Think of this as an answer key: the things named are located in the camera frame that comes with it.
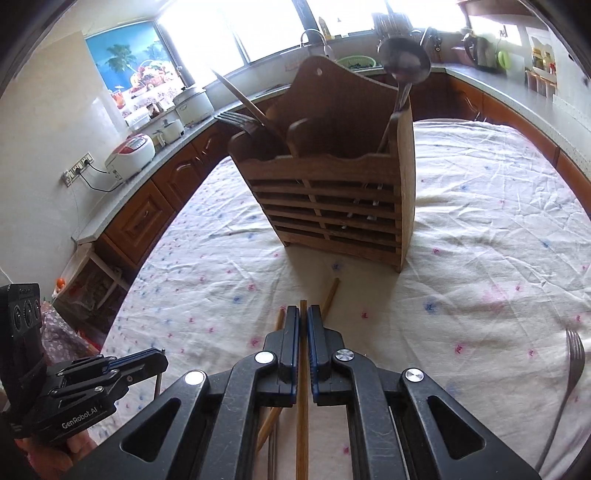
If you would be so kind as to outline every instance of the wooden spatula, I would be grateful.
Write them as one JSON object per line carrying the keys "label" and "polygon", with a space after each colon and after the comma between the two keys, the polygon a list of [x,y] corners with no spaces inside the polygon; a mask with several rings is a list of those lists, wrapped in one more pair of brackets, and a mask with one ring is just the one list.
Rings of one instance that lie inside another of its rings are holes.
{"label": "wooden spatula", "polygon": [[230,90],[234,94],[234,96],[244,104],[244,106],[246,108],[248,108],[248,110],[250,111],[250,113],[252,113],[255,116],[255,118],[257,120],[259,120],[260,123],[262,123],[265,127],[267,127],[269,130],[271,130],[273,133],[279,135],[279,137],[282,140],[285,140],[285,137],[279,131],[279,129],[277,128],[277,126],[271,120],[269,120],[269,117],[267,117],[259,109],[259,107],[257,107],[248,98],[246,98],[246,95],[244,95],[240,90],[238,90],[226,77],[224,77],[223,75],[220,75],[215,70],[212,70],[212,72],[217,77],[217,79],[220,82],[222,82],[226,86],[226,88],[228,90]]}

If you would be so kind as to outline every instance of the green basket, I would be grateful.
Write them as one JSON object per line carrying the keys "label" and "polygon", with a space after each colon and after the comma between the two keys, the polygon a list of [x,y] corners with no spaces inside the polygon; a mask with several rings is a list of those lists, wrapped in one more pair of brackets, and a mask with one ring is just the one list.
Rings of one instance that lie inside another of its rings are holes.
{"label": "green basket", "polygon": [[350,70],[372,69],[376,65],[375,60],[372,57],[366,57],[365,55],[352,55],[337,60],[336,63]]}

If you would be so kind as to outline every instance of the palm tree picture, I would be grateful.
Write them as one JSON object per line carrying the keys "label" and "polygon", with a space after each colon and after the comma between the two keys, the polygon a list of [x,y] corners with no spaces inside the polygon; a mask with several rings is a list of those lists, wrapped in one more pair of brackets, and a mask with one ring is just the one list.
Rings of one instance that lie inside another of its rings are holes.
{"label": "palm tree picture", "polygon": [[168,60],[168,55],[166,55],[160,40],[153,42],[144,51],[151,60]]}
{"label": "palm tree picture", "polygon": [[113,55],[106,64],[116,73],[124,72],[125,69],[136,71],[131,63],[136,61],[135,55],[131,53],[129,45],[120,45],[116,43],[107,48],[107,51]]}

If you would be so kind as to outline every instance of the fork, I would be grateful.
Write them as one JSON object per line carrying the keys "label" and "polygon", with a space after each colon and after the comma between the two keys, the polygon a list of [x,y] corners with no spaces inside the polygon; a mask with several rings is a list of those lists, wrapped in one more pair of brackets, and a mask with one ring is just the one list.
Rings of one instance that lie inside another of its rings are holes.
{"label": "fork", "polygon": [[566,341],[569,346],[570,357],[569,381],[567,383],[566,392],[564,393],[564,398],[560,404],[560,408],[558,409],[556,420],[554,421],[554,425],[550,431],[550,436],[546,441],[546,445],[544,446],[544,450],[542,451],[542,455],[540,456],[538,463],[535,464],[535,470],[538,473],[540,472],[542,465],[544,465],[548,451],[550,451],[550,447],[552,445],[552,441],[554,440],[554,436],[556,435],[556,430],[558,429],[558,424],[560,423],[560,417],[564,411],[566,401],[569,399],[570,394],[573,392],[577,382],[581,378],[581,375],[583,374],[583,368],[585,368],[585,350],[583,348],[583,342],[581,341],[579,334],[574,330],[567,328]]}

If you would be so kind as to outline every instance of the red lid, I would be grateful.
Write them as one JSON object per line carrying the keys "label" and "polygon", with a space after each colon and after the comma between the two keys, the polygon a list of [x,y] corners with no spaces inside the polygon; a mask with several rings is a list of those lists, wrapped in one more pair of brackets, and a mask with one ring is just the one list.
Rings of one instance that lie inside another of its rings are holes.
{"label": "red lid", "polygon": [[133,153],[139,147],[144,145],[147,141],[148,141],[148,139],[147,139],[146,135],[143,135],[143,134],[135,135],[133,137],[129,137],[121,145],[117,146],[117,148],[115,148],[114,152],[121,153],[121,154]]}

